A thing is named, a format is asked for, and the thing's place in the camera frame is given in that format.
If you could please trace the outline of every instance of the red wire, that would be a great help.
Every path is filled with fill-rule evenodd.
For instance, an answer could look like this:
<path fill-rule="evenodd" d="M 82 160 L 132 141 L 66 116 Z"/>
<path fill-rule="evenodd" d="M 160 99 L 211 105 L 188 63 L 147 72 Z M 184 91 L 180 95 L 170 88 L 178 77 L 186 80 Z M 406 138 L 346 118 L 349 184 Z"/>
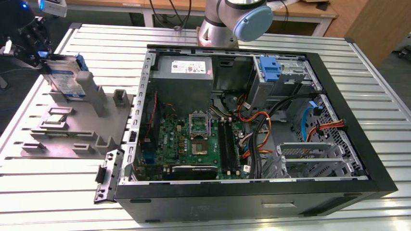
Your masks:
<path fill-rule="evenodd" d="M 156 93 L 154 94 L 155 96 L 154 96 L 154 112 L 152 112 L 152 116 L 151 116 L 151 118 L 150 118 L 150 124 L 148 124 L 148 130 L 147 130 L 147 133 L 146 133 L 146 137 L 144 137 L 144 140 L 147 139 L 147 137 L 148 137 L 148 132 L 150 132 L 150 130 L 151 130 L 151 128 L 152 128 L 152 123 L 154 123 L 154 119 L 155 119 L 155 109 L 156 109 Z"/>
<path fill-rule="evenodd" d="M 327 128 L 342 128 L 342 127 L 345 127 L 345 123 L 335 124 L 335 125 L 330 125 L 330 126 L 325 126 L 325 127 L 321 126 L 321 130 L 325 130 L 325 129 L 327 129 Z M 307 142 L 310 142 L 311 136 L 314 135 L 314 132 L 315 132 L 315 131 L 317 131 L 317 127 L 314 127 L 314 128 L 311 129 L 311 131 L 309 132 L 309 135 L 307 135 Z"/>

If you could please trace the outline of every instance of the aluminum extrusion table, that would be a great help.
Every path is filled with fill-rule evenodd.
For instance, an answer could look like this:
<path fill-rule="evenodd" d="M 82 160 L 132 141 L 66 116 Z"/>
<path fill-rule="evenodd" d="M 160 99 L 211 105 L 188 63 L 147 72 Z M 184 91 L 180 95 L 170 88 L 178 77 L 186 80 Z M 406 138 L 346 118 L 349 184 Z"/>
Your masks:
<path fill-rule="evenodd" d="M 195 30 L 72 26 L 56 52 L 82 53 L 108 93 L 136 93 L 147 44 L 196 45 Z M 39 77 L 0 138 L 0 230 L 411 230 L 411 113 L 358 46 L 342 38 L 265 35 L 241 47 L 319 53 L 399 191 L 327 217 L 136 224 L 119 204 L 94 205 L 102 160 L 20 156 L 52 103 Z"/>

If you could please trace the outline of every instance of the black cable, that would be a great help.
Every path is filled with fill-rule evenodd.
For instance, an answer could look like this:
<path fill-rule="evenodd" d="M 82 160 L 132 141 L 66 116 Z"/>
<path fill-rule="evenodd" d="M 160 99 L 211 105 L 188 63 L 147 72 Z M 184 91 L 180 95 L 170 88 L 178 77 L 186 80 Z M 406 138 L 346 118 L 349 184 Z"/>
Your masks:
<path fill-rule="evenodd" d="M 221 94 L 221 102 L 222 102 L 222 105 L 223 105 L 226 111 L 227 111 L 233 116 L 237 116 L 235 113 L 230 110 L 230 108 L 229 108 L 229 106 L 227 106 L 227 104 L 226 104 L 226 102 L 225 102 L 225 99 L 226 99 L 226 93 L 223 92 L 223 93 Z"/>
<path fill-rule="evenodd" d="M 294 96 L 290 96 L 285 99 L 282 99 L 274 106 L 273 108 L 269 110 L 269 116 L 273 116 L 274 113 L 282 108 L 282 106 L 291 100 L 294 99 L 299 99 L 299 98 L 315 98 L 319 94 L 318 93 L 310 93 L 310 94 L 301 94 L 301 95 L 294 95 Z M 261 131 L 265 123 L 266 123 L 266 117 L 259 121 L 259 124 L 257 126 L 257 129 L 255 129 L 255 132 L 251 136 L 251 139 L 249 141 L 249 148 L 250 148 L 250 154 L 251 156 L 255 156 L 255 159 L 257 159 L 257 164 L 259 166 L 255 166 L 257 169 L 262 169 L 262 162 L 261 162 L 261 156 L 259 156 L 259 151 L 258 151 L 258 131 Z M 259 172 L 259 174 L 255 176 L 257 179 L 261 179 L 262 178 L 262 172 Z"/>
<path fill-rule="evenodd" d="M 172 8 L 174 8 L 174 11 L 175 11 L 175 13 L 176 13 L 176 16 L 178 16 L 179 19 L 180 19 L 182 24 L 180 24 L 180 25 L 176 25 L 176 26 L 174 26 L 174 27 L 166 26 L 166 25 L 162 23 L 162 21 L 160 21 L 160 19 L 159 19 L 159 16 L 158 16 L 158 14 L 156 14 L 156 12 L 155 12 L 154 2 L 152 2 L 152 0 L 150 0 L 150 6 L 151 6 L 152 11 L 154 11 L 154 16 L 155 16 L 158 22 L 160 23 L 160 25 L 162 25 L 164 28 L 174 29 L 175 31 L 182 31 L 183 28 L 186 27 L 187 21 L 188 21 L 188 19 L 190 19 L 192 0 L 190 0 L 188 14 L 187 14 L 184 20 L 182 20 L 180 15 L 178 14 L 176 8 L 175 8 L 174 3 L 172 3 L 171 0 L 170 0 L 170 2 L 171 2 L 171 6 L 172 6 Z"/>
<path fill-rule="evenodd" d="M 183 20 L 182 20 L 182 18 L 180 18 L 180 15 L 179 15 L 179 13 L 178 13 L 178 10 L 176 10 L 176 8 L 175 8 L 175 6 L 174 6 L 172 0 L 168 0 L 168 1 L 170 1 L 171 6 L 172 6 L 175 15 L 178 16 L 178 18 L 179 18 L 179 20 L 180 20 L 180 23 L 183 24 Z"/>
<path fill-rule="evenodd" d="M 282 29 L 286 28 L 286 25 L 287 25 L 287 22 L 289 22 L 289 15 L 290 15 L 290 12 L 289 12 L 289 6 L 287 4 L 285 3 L 283 0 L 281 0 L 281 2 L 283 3 L 285 7 L 286 7 L 286 17 L 285 17 L 285 21 L 283 21 L 283 25 L 282 25 Z"/>

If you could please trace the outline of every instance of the green circuit board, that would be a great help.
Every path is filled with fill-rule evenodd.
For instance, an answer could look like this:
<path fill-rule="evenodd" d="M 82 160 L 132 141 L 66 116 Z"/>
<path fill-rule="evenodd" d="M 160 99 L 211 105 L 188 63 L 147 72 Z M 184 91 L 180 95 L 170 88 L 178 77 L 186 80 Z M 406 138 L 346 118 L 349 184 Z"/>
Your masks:
<path fill-rule="evenodd" d="M 210 123 L 211 135 L 209 139 L 191 140 L 188 119 L 167 118 L 162 121 L 155 165 L 213 165 L 219 168 L 221 179 L 241 179 L 237 173 L 227 175 L 222 172 L 218 120 L 211 120 Z M 233 122 L 233 131 L 235 134 L 242 133 L 243 124 L 241 122 Z"/>

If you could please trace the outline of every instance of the orange wire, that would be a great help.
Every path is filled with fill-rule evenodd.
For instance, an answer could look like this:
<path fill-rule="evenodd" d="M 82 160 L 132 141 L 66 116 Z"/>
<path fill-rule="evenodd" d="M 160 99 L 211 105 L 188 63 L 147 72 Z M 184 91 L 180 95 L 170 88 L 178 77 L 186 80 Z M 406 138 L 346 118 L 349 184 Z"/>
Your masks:
<path fill-rule="evenodd" d="M 323 125 L 321 125 L 321 130 L 325 130 L 325 129 L 327 129 L 327 128 L 342 128 L 342 127 L 345 127 L 345 124 L 342 123 L 338 123 L 338 124 L 335 124 L 335 125 L 330 125 L 330 126 L 325 126 L 325 127 L 322 127 Z M 310 142 L 310 140 L 311 140 L 311 136 L 313 136 L 313 134 L 314 134 L 314 132 L 317 131 L 317 127 L 314 127 L 311 130 L 310 130 L 310 132 L 309 132 L 309 135 L 307 135 L 307 140 L 306 140 L 306 142 Z"/>

